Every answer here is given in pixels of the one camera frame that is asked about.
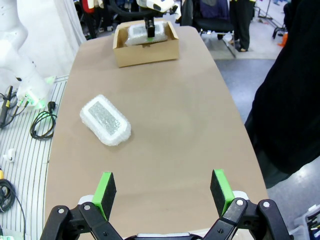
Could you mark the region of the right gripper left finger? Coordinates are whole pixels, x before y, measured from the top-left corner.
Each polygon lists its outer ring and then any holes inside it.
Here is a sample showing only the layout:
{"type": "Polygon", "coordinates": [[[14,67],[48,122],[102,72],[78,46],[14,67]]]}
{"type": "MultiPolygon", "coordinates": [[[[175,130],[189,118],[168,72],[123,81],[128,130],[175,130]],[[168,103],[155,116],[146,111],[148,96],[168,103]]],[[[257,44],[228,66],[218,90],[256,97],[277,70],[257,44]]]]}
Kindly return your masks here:
{"type": "Polygon", "coordinates": [[[92,200],[73,209],[65,205],[51,209],[40,239],[77,240],[80,235],[90,233],[95,240],[121,240],[109,221],[116,192],[113,173],[103,173],[92,200]]]}

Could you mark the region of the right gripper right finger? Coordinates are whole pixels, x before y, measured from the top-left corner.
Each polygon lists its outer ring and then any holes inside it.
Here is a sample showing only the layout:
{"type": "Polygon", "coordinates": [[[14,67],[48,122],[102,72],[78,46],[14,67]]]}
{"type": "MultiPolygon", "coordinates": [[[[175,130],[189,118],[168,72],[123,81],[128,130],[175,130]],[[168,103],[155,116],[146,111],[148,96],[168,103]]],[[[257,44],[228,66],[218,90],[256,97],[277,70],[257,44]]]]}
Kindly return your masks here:
{"type": "Polygon", "coordinates": [[[275,201],[263,199],[257,204],[235,197],[222,169],[212,171],[210,191],[219,218],[204,240],[231,240],[237,230],[248,230],[254,240],[289,240],[283,217],[275,201]]]}

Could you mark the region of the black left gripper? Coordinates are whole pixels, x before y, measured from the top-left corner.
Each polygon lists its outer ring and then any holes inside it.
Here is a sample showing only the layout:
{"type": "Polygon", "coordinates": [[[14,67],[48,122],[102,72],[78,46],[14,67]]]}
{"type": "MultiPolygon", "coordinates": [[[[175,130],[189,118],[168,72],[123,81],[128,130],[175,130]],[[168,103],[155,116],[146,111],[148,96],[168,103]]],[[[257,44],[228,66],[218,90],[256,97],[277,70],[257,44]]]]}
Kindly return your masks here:
{"type": "MultiPolygon", "coordinates": [[[[153,19],[157,15],[157,11],[152,8],[139,7],[139,13],[141,18],[153,19]]],[[[155,23],[153,20],[147,20],[145,22],[145,28],[147,33],[147,38],[152,39],[155,37],[155,23]]]]}

